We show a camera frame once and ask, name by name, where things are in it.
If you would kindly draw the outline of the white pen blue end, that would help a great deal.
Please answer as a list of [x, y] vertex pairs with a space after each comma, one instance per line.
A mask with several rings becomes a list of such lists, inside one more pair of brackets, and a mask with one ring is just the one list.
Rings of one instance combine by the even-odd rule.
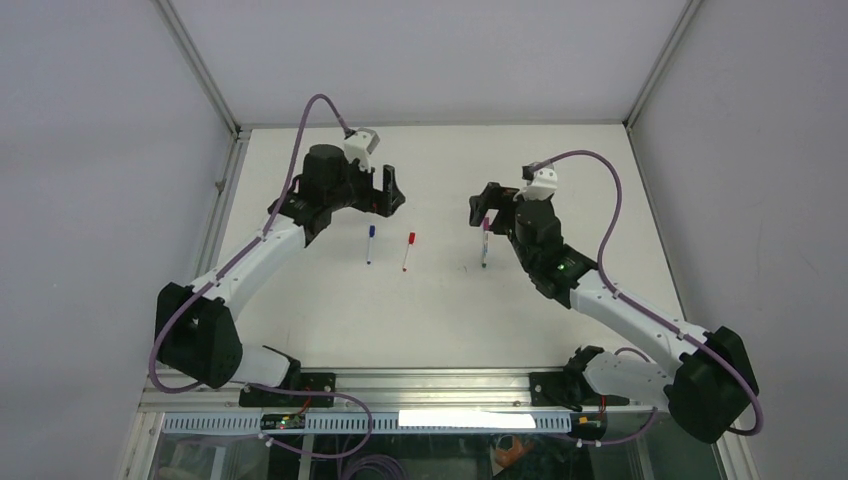
[[374, 240], [374, 235], [369, 234], [369, 237], [367, 239], [366, 265], [372, 264], [373, 240]]

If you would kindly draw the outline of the white pen red end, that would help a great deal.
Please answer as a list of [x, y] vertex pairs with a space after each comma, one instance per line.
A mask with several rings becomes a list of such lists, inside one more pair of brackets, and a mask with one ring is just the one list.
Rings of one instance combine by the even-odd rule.
[[408, 243], [406, 245], [406, 249], [405, 249], [404, 257], [403, 257], [403, 262], [402, 262], [402, 272], [408, 271], [409, 256], [410, 256], [410, 253], [411, 253], [412, 246], [413, 246], [412, 243]]

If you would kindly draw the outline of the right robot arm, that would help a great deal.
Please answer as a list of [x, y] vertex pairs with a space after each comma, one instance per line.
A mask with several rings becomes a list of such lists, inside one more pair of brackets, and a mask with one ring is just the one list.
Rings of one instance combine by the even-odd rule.
[[469, 199], [469, 223], [505, 236], [524, 272], [544, 297], [588, 316], [646, 355], [630, 361], [601, 347], [576, 350], [563, 369], [569, 407], [600, 395], [636, 400], [671, 415], [687, 434], [714, 443], [734, 432], [759, 386], [742, 338], [715, 331], [639, 303], [605, 276], [597, 262], [566, 244], [550, 200], [524, 200], [516, 188], [490, 182]]

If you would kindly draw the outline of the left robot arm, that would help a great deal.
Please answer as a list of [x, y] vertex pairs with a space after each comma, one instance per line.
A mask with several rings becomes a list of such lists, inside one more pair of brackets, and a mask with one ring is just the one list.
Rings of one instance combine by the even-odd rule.
[[191, 378], [190, 389], [228, 383], [262, 385], [277, 406], [294, 403], [301, 380], [293, 357], [262, 345], [247, 345], [236, 320], [251, 298], [284, 264], [326, 229], [335, 212], [352, 208], [384, 218], [405, 202], [396, 170], [375, 170], [360, 147], [312, 146], [300, 174], [267, 210], [260, 226], [228, 260], [187, 285], [169, 283], [159, 292], [151, 364], [164, 364]]

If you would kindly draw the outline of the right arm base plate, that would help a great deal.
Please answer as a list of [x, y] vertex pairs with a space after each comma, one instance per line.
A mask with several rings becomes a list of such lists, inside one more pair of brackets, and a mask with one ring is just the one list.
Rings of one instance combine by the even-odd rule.
[[583, 376], [570, 371], [531, 372], [528, 375], [534, 407], [560, 406], [573, 411], [600, 405], [600, 397]]

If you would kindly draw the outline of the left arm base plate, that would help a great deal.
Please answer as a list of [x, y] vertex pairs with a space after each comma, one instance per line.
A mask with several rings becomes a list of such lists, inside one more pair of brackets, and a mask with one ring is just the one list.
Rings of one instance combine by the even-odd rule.
[[332, 372], [290, 373], [276, 389], [309, 393], [309, 396], [273, 393], [256, 386], [241, 390], [238, 405], [242, 408], [301, 408], [307, 401], [314, 408], [330, 408], [334, 399], [321, 393], [336, 391], [336, 375]]

